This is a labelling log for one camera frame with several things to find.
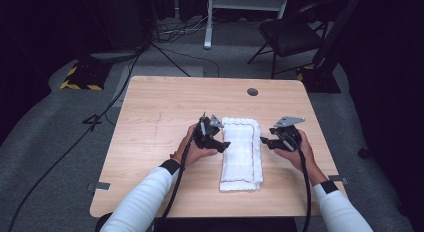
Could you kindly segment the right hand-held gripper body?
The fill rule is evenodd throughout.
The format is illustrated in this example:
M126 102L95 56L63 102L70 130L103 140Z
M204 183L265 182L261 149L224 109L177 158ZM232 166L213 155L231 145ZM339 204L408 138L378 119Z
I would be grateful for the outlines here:
M295 125L304 121L303 117L283 116L274 124L274 127L280 130L276 136L282 141L283 150L294 152L299 148L302 137Z

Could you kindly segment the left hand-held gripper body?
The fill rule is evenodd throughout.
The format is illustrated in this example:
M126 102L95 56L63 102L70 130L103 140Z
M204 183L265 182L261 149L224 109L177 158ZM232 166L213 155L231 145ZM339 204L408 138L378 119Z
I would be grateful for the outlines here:
M196 145L201 149L217 148L220 141L215 140L214 136L221 128L223 128L223 124L215 115L211 117L202 115L194 131L193 139Z

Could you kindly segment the white towel with coloured stripes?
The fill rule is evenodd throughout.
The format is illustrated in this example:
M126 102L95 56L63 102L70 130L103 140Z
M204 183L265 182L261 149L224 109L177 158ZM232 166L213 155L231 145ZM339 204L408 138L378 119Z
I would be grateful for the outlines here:
M229 142L224 151L219 190L221 192L256 191L263 182L261 129L250 118L222 119L223 138Z

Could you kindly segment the person's right hand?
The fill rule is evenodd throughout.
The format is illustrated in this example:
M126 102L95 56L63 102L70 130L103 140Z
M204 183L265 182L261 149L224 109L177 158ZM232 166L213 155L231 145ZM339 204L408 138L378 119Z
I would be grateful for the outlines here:
M299 171L303 171L302 164L305 164L308 176L311 176L316 170L317 164L314 159L312 147L305 132L299 130L299 134L301 136L301 143L298 150L290 152L282 149L275 149L274 152L280 157L290 161L291 164Z

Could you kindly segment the person's left hand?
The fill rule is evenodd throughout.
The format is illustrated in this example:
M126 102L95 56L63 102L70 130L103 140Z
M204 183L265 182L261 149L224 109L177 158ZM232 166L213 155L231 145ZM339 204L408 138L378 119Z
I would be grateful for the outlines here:
M178 149L170 156L171 159L177 161L179 164L182 163L182 158L186 147L189 147L188 152L186 153L185 166L191 166L196 163L198 160L204 157L213 156L217 153L213 153L209 149L200 149L195 142L190 141L190 137L196 128L196 125L191 125L185 137L181 140Z

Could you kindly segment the grey tape piece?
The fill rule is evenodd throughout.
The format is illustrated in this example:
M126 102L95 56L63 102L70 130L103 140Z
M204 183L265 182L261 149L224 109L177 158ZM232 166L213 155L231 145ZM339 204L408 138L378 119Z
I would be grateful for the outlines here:
M90 182L87 184L87 187L86 187L88 191L108 190L109 188L110 188L110 183L105 183L105 182Z
M350 183L347 178L342 177L341 175L329 175L328 178L330 181L341 182L343 185L347 185Z

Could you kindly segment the black stand with striped base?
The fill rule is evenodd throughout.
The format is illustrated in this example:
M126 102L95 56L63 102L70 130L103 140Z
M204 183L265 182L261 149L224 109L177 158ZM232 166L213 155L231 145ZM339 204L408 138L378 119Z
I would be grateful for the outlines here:
M303 83L308 93L340 93L341 90L333 76L338 64L339 49L342 43L342 33L354 13L360 0L343 0L342 10L325 37L323 45L313 57L313 68L301 68L298 79Z

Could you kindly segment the black folding chair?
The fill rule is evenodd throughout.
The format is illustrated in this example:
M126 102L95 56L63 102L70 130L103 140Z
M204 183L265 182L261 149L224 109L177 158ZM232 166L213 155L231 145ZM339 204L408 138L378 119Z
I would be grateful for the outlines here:
M271 77L274 77L280 74L280 71L276 71L278 57L318 49L324 42L330 21L326 15L330 12L331 5L330 1L311 3L287 17L261 23L259 32L265 43L249 59L248 64L259 55L271 53Z

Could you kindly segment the yellow-black striped stand base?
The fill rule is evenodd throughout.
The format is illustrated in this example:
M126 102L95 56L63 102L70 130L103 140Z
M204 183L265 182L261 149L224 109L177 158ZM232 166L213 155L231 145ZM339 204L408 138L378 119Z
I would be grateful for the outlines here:
M95 63L92 66L75 62L60 88L101 91L105 88L111 68L111 64L102 62Z

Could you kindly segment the large dark equipment stand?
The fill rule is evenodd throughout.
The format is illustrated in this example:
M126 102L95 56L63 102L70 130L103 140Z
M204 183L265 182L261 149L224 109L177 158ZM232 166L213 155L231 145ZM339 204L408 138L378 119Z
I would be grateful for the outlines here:
M135 58L149 46L153 27L149 0L81 1L116 58Z

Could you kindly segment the white desk frame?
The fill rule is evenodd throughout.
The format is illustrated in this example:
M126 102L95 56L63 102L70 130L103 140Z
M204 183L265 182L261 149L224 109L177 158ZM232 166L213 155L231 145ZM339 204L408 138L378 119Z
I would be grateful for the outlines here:
M253 11L276 12L281 18L288 0L208 0L207 24L203 47L208 50L212 47L213 12L215 9L235 9Z

